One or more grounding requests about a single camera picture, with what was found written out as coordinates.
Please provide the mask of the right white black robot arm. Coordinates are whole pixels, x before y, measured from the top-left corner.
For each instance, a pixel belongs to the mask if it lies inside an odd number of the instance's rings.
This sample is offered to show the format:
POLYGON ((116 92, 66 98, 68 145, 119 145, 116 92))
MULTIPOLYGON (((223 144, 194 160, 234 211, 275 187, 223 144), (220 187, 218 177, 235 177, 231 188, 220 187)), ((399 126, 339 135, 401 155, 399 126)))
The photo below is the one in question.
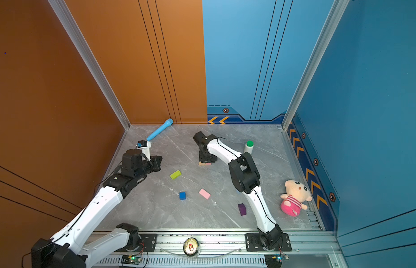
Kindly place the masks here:
POLYGON ((261 245, 268 251, 278 250, 284 233, 269 211, 260 185, 260 173, 250 153, 240 153, 225 145, 220 137, 206 136, 199 131, 193 136, 199 148, 201 163, 218 160, 228 164, 231 181, 236 190, 243 193, 256 217, 261 245))

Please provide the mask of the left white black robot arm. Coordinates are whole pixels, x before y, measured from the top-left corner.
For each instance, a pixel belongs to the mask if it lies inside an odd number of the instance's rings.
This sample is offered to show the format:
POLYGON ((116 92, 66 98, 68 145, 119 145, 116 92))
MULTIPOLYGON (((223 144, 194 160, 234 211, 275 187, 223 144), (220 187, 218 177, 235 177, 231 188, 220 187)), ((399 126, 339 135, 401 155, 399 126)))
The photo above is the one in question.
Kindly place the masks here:
POLYGON ((138 227, 121 223, 91 243, 88 238, 103 219, 149 174, 161 170, 161 156, 143 149, 129 149, 122 163, 102 182, 89 204, 49 240, 40 239, 29 253, 34 268, 91 268, 119 249, 142 251, 138 227))

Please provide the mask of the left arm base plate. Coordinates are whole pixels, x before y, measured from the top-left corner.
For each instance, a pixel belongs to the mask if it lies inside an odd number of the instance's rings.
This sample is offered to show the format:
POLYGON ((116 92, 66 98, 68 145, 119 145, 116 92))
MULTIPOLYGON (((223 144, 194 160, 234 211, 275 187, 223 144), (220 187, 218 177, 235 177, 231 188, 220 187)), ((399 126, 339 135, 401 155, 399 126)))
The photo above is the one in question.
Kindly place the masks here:
POLYGON ((127 247, 123 247, 121 249, 116 250, 115 252, 154 252, 156 248, 157 237, 158 235, 155 233, 139 233, 139 240, 135 247, 132 246, 132 248, 130 249, 128 249, 127 247))

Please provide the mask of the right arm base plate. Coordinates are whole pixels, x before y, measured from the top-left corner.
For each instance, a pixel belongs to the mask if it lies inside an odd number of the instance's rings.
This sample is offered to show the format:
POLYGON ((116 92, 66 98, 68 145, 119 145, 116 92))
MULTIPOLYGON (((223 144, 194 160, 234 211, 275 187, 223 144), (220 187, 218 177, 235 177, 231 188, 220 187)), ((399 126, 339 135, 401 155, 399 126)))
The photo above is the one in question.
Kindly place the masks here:
POLYGON ((289 235, 284 233, 283 238, 280 240, 280 243, 275 249, 268 250, 261 243, 259 234, 256 233, 247 233, 245 235, 246 249, 248 252, 256 251, 282 251, 282 252, 291 252, 292 246, 289 239, 289 235))

